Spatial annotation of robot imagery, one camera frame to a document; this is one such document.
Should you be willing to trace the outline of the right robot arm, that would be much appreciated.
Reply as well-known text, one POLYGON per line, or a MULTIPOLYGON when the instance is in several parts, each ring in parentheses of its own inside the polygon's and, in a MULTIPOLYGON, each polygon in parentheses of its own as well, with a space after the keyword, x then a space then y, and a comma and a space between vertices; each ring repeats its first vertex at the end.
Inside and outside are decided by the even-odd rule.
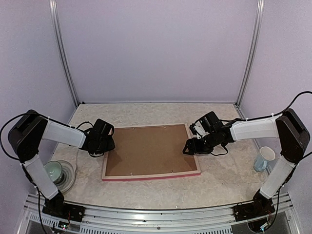
POLYGON ((275 212, 272 197, 290 180, 297 165, 306 157, 311 139, 308 129, 292 108, 269 116, 233 120, 219 119, 211 111, 191 124, 189 129, 193 138, 186 140, 182 150, 185 155, 210 155, 216 146, 225 149, 229 143, 248 139, 271 139, 279 144, 273 148, 274 152, 279 150, 277 161, 270 166, 266 181, 252 201, 234 206, 236 220, 275 212))

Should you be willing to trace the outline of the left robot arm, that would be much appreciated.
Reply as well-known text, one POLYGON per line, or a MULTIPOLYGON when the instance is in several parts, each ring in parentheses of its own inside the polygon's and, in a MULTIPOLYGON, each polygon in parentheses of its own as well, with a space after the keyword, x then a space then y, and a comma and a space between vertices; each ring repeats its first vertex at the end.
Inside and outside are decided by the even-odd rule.
POLYGON ((48 176, 40 156, 41 148, 63 144, 85 151, 92 157, 102 156, 115 148, 114 126, 98 118, 90 128, 82 130, 32 109, 11 118, 8 123, 13 125, 7 133, 15 153, 13 158, 21 164, 38 194, 44 197, 42 212, 63 218, 82 215, 84 207, 65 202, 63 193, 48 176))

